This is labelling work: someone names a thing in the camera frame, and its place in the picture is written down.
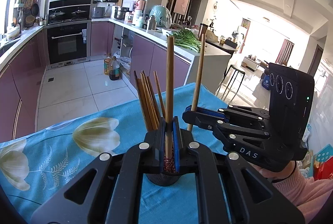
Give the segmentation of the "pink sleeve right forearm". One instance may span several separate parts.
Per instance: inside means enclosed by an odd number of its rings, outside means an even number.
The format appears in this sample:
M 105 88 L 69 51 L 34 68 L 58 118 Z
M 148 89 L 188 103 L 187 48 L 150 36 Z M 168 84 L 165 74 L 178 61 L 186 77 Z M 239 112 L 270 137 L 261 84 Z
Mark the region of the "pink sleeve right forearm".
M 306 223 L 332 223 L 332 179 L 305 178 L 294 161 L 270 177 L 273 186 L 301 211 Z

